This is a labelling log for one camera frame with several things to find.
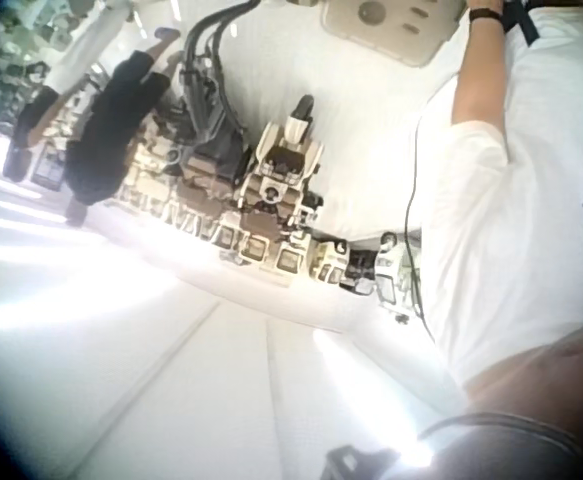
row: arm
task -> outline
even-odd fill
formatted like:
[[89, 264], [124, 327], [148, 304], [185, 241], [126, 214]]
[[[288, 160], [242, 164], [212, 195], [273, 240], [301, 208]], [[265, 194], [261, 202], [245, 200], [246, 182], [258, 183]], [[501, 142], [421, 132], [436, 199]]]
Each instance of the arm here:
[[[469, 8], [489, 8], [502, 14], [503, 0], [469, 0]], [[504, 30], [494, 19], [480, 18], [471, 25], [458, 89], [453, 104], [452, 123], [481, 121], [504, 133]]]

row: black watch strap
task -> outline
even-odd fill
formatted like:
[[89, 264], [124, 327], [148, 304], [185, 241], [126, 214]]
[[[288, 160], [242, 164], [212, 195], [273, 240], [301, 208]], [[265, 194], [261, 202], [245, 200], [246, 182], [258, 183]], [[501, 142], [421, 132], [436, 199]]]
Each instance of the black watch strap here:
[[469, 13], [469, 21], [473, 23], [473, 21], [478, 18], [493, 18], [502, 23], [502, 15], [498, 12], [494, 12], [490, 8], [476, 8], [475, 10], [471, 10]]

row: beige device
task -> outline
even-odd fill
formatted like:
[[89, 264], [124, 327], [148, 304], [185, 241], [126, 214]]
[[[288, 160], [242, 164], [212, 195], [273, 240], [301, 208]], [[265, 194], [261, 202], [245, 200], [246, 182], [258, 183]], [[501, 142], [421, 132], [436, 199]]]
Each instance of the beige device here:
[[456, 32], [465, 0], [330, 0], [325, 29], [397, 58], [428, 64]]

